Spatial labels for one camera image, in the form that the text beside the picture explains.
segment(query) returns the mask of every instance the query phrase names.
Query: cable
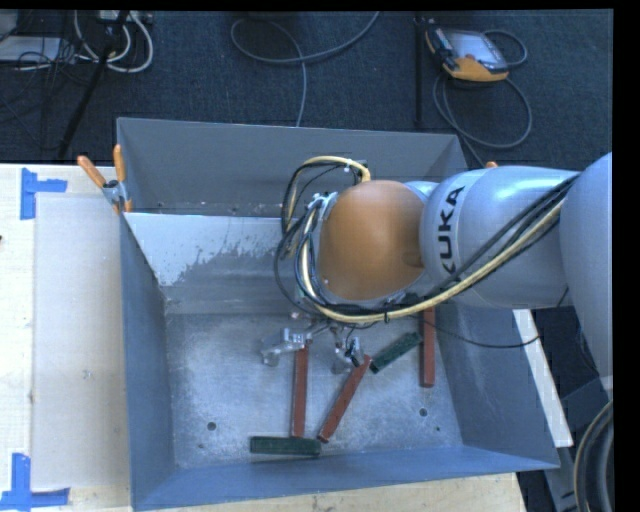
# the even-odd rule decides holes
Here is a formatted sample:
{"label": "cable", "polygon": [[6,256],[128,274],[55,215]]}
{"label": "cable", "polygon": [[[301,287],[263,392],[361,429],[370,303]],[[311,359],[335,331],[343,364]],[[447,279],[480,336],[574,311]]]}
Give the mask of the cable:
{"label": "cable", "polygon": [[522,57],[520,57],[516,61],[507,62],[507,66],[509,66],[509,69],[513,69],[513,68],[516,68],[518,66],[521,66],[529,58],[529,52],[527,50],[527,47],[524,45],[524,43],[519,38],[517,38],[511,32],[507,32],[506,30],[500,30],[500,29],[491,29],[491,30],[485,30],[483,32],[483,34],[485,36],[489,36],[491,34],[500,34],[500,35],[503,35],[503,36],[507,36],[507,37],[510,37],[511,39],[513,39],[520,46],[520,49],[522,50]]}
{"label": "cable", "polygon": [[502,228],[499,229],[489,240],[487,240],[482,246],[480,246],[478,250],[471,257],[469,257],[467,261],[465,261],[465,263],[463,263],[459,268],[456,269],[455,272],[451,273],[449,277],[447,277],[444,281],[431,288],[427,295],[435,293],[436,290],[442,291],[448,285],[457,281],[464,272],[471,268],[471,266],[475,264],[482,256],[485,256],[503,236],[505,236],[515,225],[521,222],[521,229],[516,231],[512,235],[512,237],[505,244],[503,244],[502,249],[511,244],[520,236],[524,227],[531,225],[531,222],[533,222],[533,220],[535,220],[535,218],[539,216],[540,212],[547,210],[549,205],[555,204],[560,198],[564,197],[569,191],[569,188],[571,187],[573,182],[578,179],[579,176],[579,174],[576,174],[570,178],[567,178],[563,182],[553,187],[551,190],[545,192],[537,201],[530,204],[527,208],[518,213],[518,215],[514,216],[509,222],[502,226]]}
{"label": "cable", "polygon": [[[456,122],[455,117],[453,115],[453,112],[451,111],[451,107],[449,105],[449,100],[448,100],[448,97],[447,97],[447,87],[446,87],[446,85],[440,87],[440,83],[442,82],[442,78],[444,76],[446,76],[446,72],[442,71],[436,77],[435,83],[433,84],[433,90],[432,90],[433,102],[434,102],[438,112],[440,113],[440,115],[444,118],[444,120],[454,130],[456,130],[460,134],[463,142],[466,144],[466,146],[469,149],[469,151],[471,151],[471,153],[473,154],[473,157],[480,163],[481,166],[484,166],[484,162],[480,159],[480,157],[478,156],[478,154],[476,153],[474,148],[471,146],[469,141],[476,142],[477,144],[480,144],[481,146],[492,148],[492,149],[511,149],[511,148],[514,148],[514,147],[522,144],[525,141],[525,139],[529,136],[529,134],[531,133],[531,128],[533,126],[533,114],[532,114],[532,111],[531,111],[531,105],[529,104],[529,101],[525,97],[525,95],[522,92],[522,90],[520,90],[520,88],[512,80],[510,80],[509,78],[505,78],[504,79],[504,81],[507,84],[509,84],[516,91],[516,93],[518,94],[518,96],[522,100],[522,103],[525,106],[526,114],[527,114],[527,126],[526,126],[524,132],[515,141],[509,142],[509,143],[504,143],[504,144],[497,144],[497,143],[492,143],[490,141],[482,140],[482,139],[480,139],[478,137],[475,137],[475,136],[471,135],[469,132],[463,130],[460,127],[460,125]],[[442,89],[442,98],[443,98],[443,102],[444,102],[444,107],[440,104],[440,100],[438,99],[438,88],[439,87]]]}
{"label": "cable", "polygon": [[[127,27],[123,26],[122,27],[122,32],[124,33],[124,36],[125,36],[126,41],[127,41],[126,42],[126,46],[125,46],[125,48],[124,48],[124,50],[122,52],[120,52],[119,54],[117,54],[117,55],[115,55],[113,57],[109,57],[109,59],[107,59],[107,68],[112,70],[112,71],[116,71],[118,73],[139,73],[139,72],[144,71],[145,69],[147,69],[151,65],[151,63],[153,62],[154,49],[153,49],[153,40],[151,39],[151,34],[147,30],[147,28],[144,26],[144,23],[142,23],[142,21],[140,21],[140,17],[135,12],[129,13],[129,18],[131,18],[133,20],[133,22],[136,24],[138,29],[144,35],[145,42],[146,42],[147,49],[148,49],[148,54],[147,54],[146,60],[140,66],[137,66],[137,67],[122,67],[122,66],[117,66],[117,65],[113,64],[116,61],[122,60],[129,53],[129,50],[131,49],[131,35],[130,35],[129,30],[127,29]],[[89,54],[88,57],[85,56],[85,55],[80,55],[79,54],[78,58],[84,59],[84,60],[90,60],[91,62],[97,63],[100,60],[100,57],[87,44],[87,42],[86,42],[86,40],[84,38],[84,35],[83,35],[82,30],[80,29],[80,25],[78,23],[78,10],[77,9],[74,10],[73,23],[74,23],[74,28],[75,28],[75,31],[76,31],[76,35],[81,41],[82,49]]]}
{"label": "cable", "polygon": [[433,327],[434,329],[436,329],[437,331],[440,331],[444,334],[447,334],[449,336],[452,336],[454,338],[458,338],[459,340],[464,341],[465,343],[469,343],[471,345],[475,345],[476,347],[483,347],[483,348],[522,348],[522,347],[526,347],[527,345],[531,345],[532,343],[535,343],[536,341],[540,340],[540,336],[536,336],[535,338],[531,338],[530,340],[527,341],[523,341],[522,343],[513,343],[511,345],[494,345],[492,343],[481,343],[479,341],[474,341],[472,339],[469,338],[465,338],[464,336],[457,334],[455,332],[451,332],[448,331],[446,329],[443,329],[441,327],[438,327],[436,324],[429,322],[428,320],[425,320],[424,318],[421,320],[423,324],[427,324],[430,325],[431,327]]}
{"label": "cable", "polygon": [[587,465],[591,449],[605,428],[613,422],[613,399],[600,410],[580,440],[573,468],[573,487],[579,512],[589,512],[587,501]]}
{"label": "cable", "polygon": [[[454,297],[458,293],[463,292],[467,288],[470,288],[475,283],[479,282],[481,279],[489,275],[491,272],[496,270],[498,267],[506,263],[511,257],[513,257],[523,246],[525,246],[534,236],[537,236],[540,231],[547,228],[548,224],[555,220],[560,215],[560,210],[562,208],[562,204],[564,203],[564,199],[560,201],[556,206],[554,206],[551,211],[549,211],[544,217],[538,221],[527,233],[525,233],[519,240],[513,243],[511,246],[507,247],[500,254],[495,256],[489,262],[484,264],[480,269],[476,270],[472,274],[470,274],[467,278],[453,285],[448,290],[436,295],[435,297],[429,298],[425,301],[419,302],[412,306],[404,307],[403,309],[392,310],[384,313],[373,313],[373,314],[359,314],[359,315],[347,315],[343,313],[339,313],[332,309],[329,309],[327,306],[319,306],[316,304],[316,308],[321,311],[325,316],[332,318],[339,322],[349,322],[349,323],[368,323],[368,322],[377,322],[377,321],[385,321],[389,322],[394,318],[400,318],[403,316],[407,316],[410,314],[417,313],[422,311],[423,309],[434,307],[445,300]],[[308,242],[304,241],[301,246],[301,257],[304,261],[308,261]],[[303,274],[302,274],[302,282],[299,283],[303,290],[307,293],[311,294],[310,291],[312,285],[309,280],[309,275],[306,270],[306,265],[303,265]]]}
{"label": "cable", "polygon": [[241,23],[244,23],[246,20],[244,18],[236,20],[233,25],[231,25],[231,41],[233,42],[233,45],[244,55],[246,55],[247,57],[250,57],[254,60],[258,60],[260,62],[265,62],[267,64],[296,64],[299,63],[302,67],[302,99],[300,101],[300,110],[298,111],[298,117],[296,119],[296,127],[299,127],[302,123],[302,115],[304,113],[304,107],[305,107],[305,103],[306,103],[306,99],[307,99],[307,68],[306,68],[306,63],[311,61],[311,60],[319,60],[322,58],[326,58],[329,57],[331,55],[335,55],[338,52],[346,49],[347,47],[351,46],[352,44],[354,44],[355,42],[357,42],[360,38],[362,38],[368,31],[369,29],[373,26],[373,23],[376,21],[376,19],[378,18],[378,16],[380,15],[380,12],[376,12],[374,14],[374,16],[371,18],[371,20],[369,21],[369,23],[367,24],[367,26],[358,34],[356,35],[354,38],[352,38],[351,40],[347,41],[344,44],[341,44],[340,46],[337,46],[335,48],[331,48],[329,50],[325,50],[322,52],[318,52],[312,55],[303,55],[302,50],[300,49],[300,46],[298,45],[297,41],[295,40],[295,38],[281,25],[279,25],[278,23],[274,22],[274,21],[268,21],[268,23],[278,29],[280,32],[282,32],[284,35],[286,35],[289,40],[291,41],[291,43],[293,44],[293,46],[296,49],[296,52],[298,53],[298,57],[296,58],[291,58],[291,59],[272,59],[272,58],[267,58],[267,57],[260,57],[259,55],[255,55],[247,50],[245,50],[240,43],[238,43],[238,40],[236,39],[236,35],[235,35],[235,31],[236,28],[238,27],[238,25],[240,25]]}
{"label": "cable", "polygon": [[[466,288],[479,282],[481,279],[486,278],[499,268],[499,266],[506,263],[506,261],[531,247],[534,241],[540,239],[540,236],[544,236],[548,233],[549,229],[555,225],[555,222],[557,222],[560,208],[564,201],[564,196],[577,176],[578,175],[572,176],[568,180],[565,180],[554,187],[554,189],[545,193],[533,205],[527,208],[524,212],[521,212],[521,214],[514,219],[514,222],[507,223],[489,242],[492,244],[495,243],[498,238],[512,227],[515,221],[520,221],[522,218],[525,219],[523,225],[516,230],[514,235],[512,235],[508,242],[504,244],[497,255],[485,263],[480,269],[461,281],[458,279],[461,274],[458,274],[454,279],[456,281],[455,285],[452,285],[445,290],[441,290],[436,295],[422,297],[421,302],[410,305],[387,304],[384,307],[379,308],[377,311],[367,310],[355,305],[335,305],[329,304],[327,301],[323,302],[320,300],[318,295],[320,293],[319,287],[317,284],[314,286],[314,275],[312,274],[312,271],[309,270],[310,268],[314,268],[315,262],[313,261],[311,237],[305,236],[306,233],[304,230],[302,231],[299,245],[296,250],[296,260],[301,262],[296,263],[296,278],[298,285],[304,295],[314,303],[316,308],[318,308],[323,314],[341,322],[358,323],[381,320],[388,322],[390,319],[412,314],[428,307],[433,307],[436,304],[461,293]],[[473,261],[487,252],[488,247],[486,245],[487,244],[485,244],[480,251],[476,252],[472,257]],[[470,267],[470,264],[465,263],[462,268],[466,270],[468,267]]]}
{"label": "cable", "polygon": [[[504,31],[504,30],[486,30],[485,32],[483,32],[484,35],[488,36],[490,34],[501,34],[501,35],[505,35],[508,36],[510,38],[512,38],[521,48],[522,50],[522,56],[520,57],[520,59],[518,59],[517,61],[513,61],[513,62],[507,62],[507,65],[510,69],[513,69],[515,67],[521,66],[522,64],[524,64],[526,62],[526,60],[528,59],[529,55],[528,55],[528,50],[527,47],[524,45],[524,43],[518,39],[515,35],[511,34],[510,32]],[[453,115],[453,112],[451,110],[451,107],[449,105],[449,100],[447,98],[447,87],[446,84],[448,82],[445,82],[443,86],[440,86],[440,83],[442,82],[442,77],[445,76],[446,73],[443,71],[441,72],[435,80],[435,83],[433,85],[433,89],[432,89],[432,96],[433,96],[433,102],[438,110],[438,112],[440,113],[440,115],[444,118],[444,120],[454,129],[456,130],[461,138],[462,141],[465,143],[465,145],[467,146],[467,148],[469,149],[469,151],[471,152],[471,154],[473,155],[473,157],[478,161],[478,163],[481,166],[484,166],[484,163],[480,157],[478,156],[477,152],[475,151],[475,149],[472,147],[471,143],[469,141],[475,142],[481,146],[487,147],[487,148],[491,148],[491,149],[512,149],[520,144],[522,144],[525,139],[529,136],[530,132],[531,132],[531,128],[533,125],[533,114],[531,111],[531,105],[529,104],[529,101],[527,100],[526,96],[524,95],[524,93],[522,92],[522,90],[509,78],[505,78],[504,81],[511,86],[515,92],[517,93],[518,97],[521,99],[522,103],[525,106],[526,109],[526,119],[527,119],[527,126],[524,130],[524,132],[522,133],[522,135],[520,137],[518,137],[515,141],[513,142],[509,142],[509,143],[505,143],[505,144],[497,144],[497,143],[493,143],[491,141],[487,141],[487,140],[482,140],[478,137],[475,137],[473,135],[471,135],[470,133],[466,132],[465,130],[463,130],[460,125],[456,122],[455,120],[455,116]],[[438,88],[441,89],[441,94],[442,94],[442,100],[444,103],[444,107],[442,106],[440,100],[438,99]]]}
{"label": "cable", "polygon": [[598,485],[598,499],[602,512],[612,512],[611,496],[609,495],[609,486],[607,485],[607,474],[609,467],[609,455],[611,454],[611,447],[613,446],[613,423],[608,424],[606,433],[604,434],[604,441],[600,448],[600,457],[598,459],[598,466],[596,472],[596,482]]}
{"label": "cable", "polygon": [[[300,46],[298,45],[294,37],[284,27],[278,25],[277,23],[270,21],[269,24],[277,28],[280,32],[282,32],[284,35],[286,35],[289,38],[293,46],[295,46],[296,51],[298,52],[298,55],[300,56],[300,58],[302,58],[303,57],[302,50],[300,49]],[[300,126],[300,123],[302,122],[302,114],[304,113],[304,106],[305,106],[305,103],[307,102],[307,66],[304,60],[301,61],[301,68],[302,68],[302,99],[300,100],[300,110],[298,111],[296,126]]]}
{"label": "cable", "polygon": [[350,39],[349,41],[347,41],[346,43],[343,43],[339,46],[336,46],[334,48],[331,48],[329,50],[324,50],[321,52],[317,52],[317,53],[313,53],[311,55],[306,55],[306,56],[299,56],[299,57],[294,57],[294,58],[290,58],[290,59],[272,59],[272,58],[267,58],[267,57],[260,57],[259,55],[256,55],[254,53],[251,53],[247,50],[245,50],[237,41],[236,36],[235,36],[235,31],[236,28],[239,24],[245,22],[245,19],[239,19],[236,22],[234,22],[234,24],[231,26],[231,41],[233,42],[234,46],[240,50],[242,53],[244,53],[247,57],[251,57],[252,59],[255,60],[259,60],[261,62],[265,62],[267,64],[297,64],[300,62],[309,62],[311,60],[319,60],[319,59],[323,59],[326,57],[330,57],[332,55],[335,55],[337,53],[339,53],[340,51],[348,48],[349,46],[353,45],[354,43],[356,43],[358,40],[360,40],[368,31],[369,29],[373,26],[373,24],[375,23],[376,19],[378,19],[378,16],[380,16],[380,11],[377,11],[371,18],[371,20],[369,21],[369,23],[367,23],[367,25],[364,27],[364,29],[362,29],[362,31],[360,31],[360,33],[358,33],[355,37],[353,37],[352,39]]}

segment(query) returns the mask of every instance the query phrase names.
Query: white panel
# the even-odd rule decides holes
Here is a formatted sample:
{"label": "white panel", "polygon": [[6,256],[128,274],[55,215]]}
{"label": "white panel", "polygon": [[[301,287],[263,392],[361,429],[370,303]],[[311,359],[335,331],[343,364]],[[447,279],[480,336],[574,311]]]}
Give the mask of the white panel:
{"label": "white panel", "polygon": [[37,195],[32,487],[128,481],[118,217]]}

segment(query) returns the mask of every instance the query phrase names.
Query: yellow cable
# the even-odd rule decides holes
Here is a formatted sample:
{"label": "yellow cable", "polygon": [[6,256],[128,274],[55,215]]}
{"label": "yellow cable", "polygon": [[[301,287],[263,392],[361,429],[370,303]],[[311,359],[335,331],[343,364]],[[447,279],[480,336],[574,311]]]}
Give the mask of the yellow cable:
{"label": "yellow cable", "polygon": [[[308,160],[303,162],[300,167],[302,168],[306,165],[314,164],[317,162],[327,162],[327,161],[345,164],[347,167],[355,167],[360,171],[360,183],[362,183],[363,181],[371,180],[371,173],[369,172],[369,169],[367,169],[364,165],[362,165],[359,162],[354,162],[350,158],[344,158],[341,156],[314,156],[313,158],[309,158]],[[295,204],[295,197],[296,197],[296,184],[294,183],[291,189],[291,194],[289,195],[289,204],[287,205],[288,221],[285,226],[287,230],[291,225],[291,217],[293,216],[293,205]]]}
{"label": "yellow cable", "polygon": [[341,156],[314,156],[313,158],[309,158],[309,160],[304,162],[301,167],[304,167],[305,165],[309,165],[309,164],[314,164],[317,162],[326,162],[326,161],[346,164],[347,167],[355,167],[356,169],[360,170],[361,182],[369,181],[371,179],[371,173],[369,172],[369,169],[367,169],[364,165],[362,165],[360,162],[355,162],[351,160],[351,158],[344,158]]}
{"label": "yellow cable", "polygon": [[[396,311],[389,311],[388,313],[375,313],[371,315],[344,315],[342,313],[336,313],[330,309],[327,309],[319,304],[315,304],[314,306],[325,316],[332,318],[336,321],[343,323],[369,323],[369,322],[380,322],[393,320],[395,318],[400,318],[407,315],[412,315],[418,313],[424,309],[428,309],[434,307],[445,300],[450,299],[451,297],[463,292],[467,288],[471,287],[473,284],[478,282],[483,277],[487,276],[489,273],[493,272],[500,265],[505,263],[509,258],[515,255],[524,245],[529,242],[540,230],[542,230],[549,222],[553,221],[560,215],[560,210],[562,208],[562,204],[564,200],[560,201],[556,206],[553,207],[540,221],[538,221],[528,232],[522,235],[516,242],[511,244],[509,247],[504,249],[501,253],[496,255],[493,259],[485,263],[481,268],[470,274],[468,277],[460,281],[458,284],[452,286],[448,290],[442,292],[431,299],[420,302],[418,304],[414,304],[413,306],[409,306],[404,309],[399,309]],[[301,253],[307,260],[308,241],[305,240],[304,245],[301,248]],[[304,287],[307,291],[310,291],[313,288],[311,284],[311,280],[309,278],[308,266],[304,265],[305,272],[302,272],[302,280],[304,283]]]}

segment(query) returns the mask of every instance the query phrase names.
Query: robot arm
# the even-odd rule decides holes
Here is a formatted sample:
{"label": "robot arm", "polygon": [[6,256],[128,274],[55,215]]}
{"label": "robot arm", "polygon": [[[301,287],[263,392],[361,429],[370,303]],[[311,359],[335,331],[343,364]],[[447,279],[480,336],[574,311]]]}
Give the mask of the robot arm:
{"label": "robot arm", "polygon": [[503,166],[442,183],[367,174],[340,194],[316,196],[300,219],[298,286],[320,315],[350,324],[445,300],[573,304],[610,375],[610,182],[611,154],[582,172]]}

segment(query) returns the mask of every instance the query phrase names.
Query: electronic device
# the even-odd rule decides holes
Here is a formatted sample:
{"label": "electronic device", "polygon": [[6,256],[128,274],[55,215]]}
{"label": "electronic device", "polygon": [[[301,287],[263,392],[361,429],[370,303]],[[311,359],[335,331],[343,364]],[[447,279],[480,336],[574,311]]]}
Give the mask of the electronic device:
{"label": "electronic device", "polygon": [[489,84],[509,75],[509,64],[486,35],[441,27],[429,20],[425,30],[429,51],[453,78]]}

